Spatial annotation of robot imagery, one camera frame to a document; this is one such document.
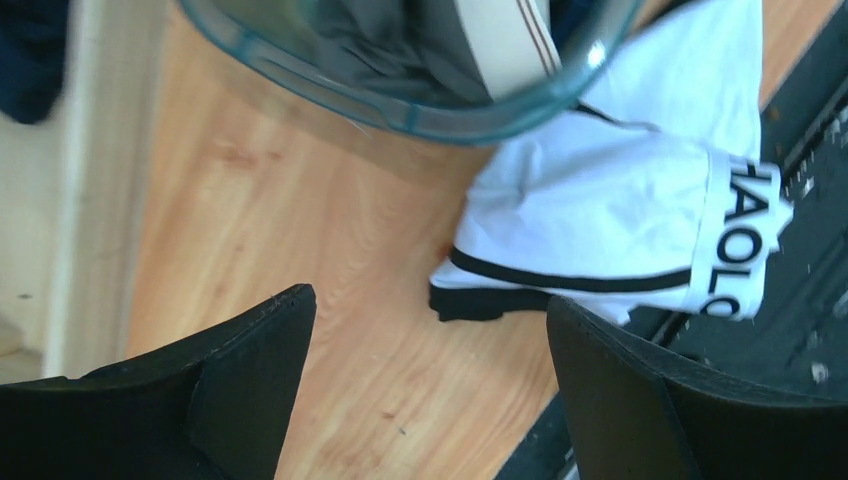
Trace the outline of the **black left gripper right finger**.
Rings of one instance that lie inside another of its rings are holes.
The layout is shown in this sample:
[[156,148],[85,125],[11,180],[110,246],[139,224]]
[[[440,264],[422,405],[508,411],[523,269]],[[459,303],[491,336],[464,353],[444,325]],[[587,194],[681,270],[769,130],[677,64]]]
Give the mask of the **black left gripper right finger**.
[[843,479],[847,406],[725,374],[549,303],[547,335],[583,479]]

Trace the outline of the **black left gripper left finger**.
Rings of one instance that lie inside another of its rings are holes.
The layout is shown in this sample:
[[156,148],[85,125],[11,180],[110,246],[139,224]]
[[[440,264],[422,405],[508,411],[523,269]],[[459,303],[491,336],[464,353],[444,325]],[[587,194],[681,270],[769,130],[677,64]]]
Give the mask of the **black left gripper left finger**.
[[298,284],[80,378],[1,388],[5,479],[271,479],[316,318]]

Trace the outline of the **white grey underwear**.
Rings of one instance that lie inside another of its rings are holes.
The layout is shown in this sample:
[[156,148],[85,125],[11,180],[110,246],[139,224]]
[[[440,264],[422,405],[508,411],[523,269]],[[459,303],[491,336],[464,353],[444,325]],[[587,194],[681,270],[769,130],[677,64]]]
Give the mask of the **white grey underwear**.
[[573,299],[739,321],[793,209],[761,159],[763,5],[688,1],[629,40],[578,106],[478,174],[429,306],[493,320]]

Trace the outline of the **dark grey cream-band underwear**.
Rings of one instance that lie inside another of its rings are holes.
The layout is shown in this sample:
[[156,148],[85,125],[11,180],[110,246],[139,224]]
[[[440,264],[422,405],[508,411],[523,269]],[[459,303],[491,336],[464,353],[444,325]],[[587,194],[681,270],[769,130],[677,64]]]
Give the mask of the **dark grey cream-band underwear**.
[[220,1],[324,76],[437,105],[497,101],[554,74],[544,1]]

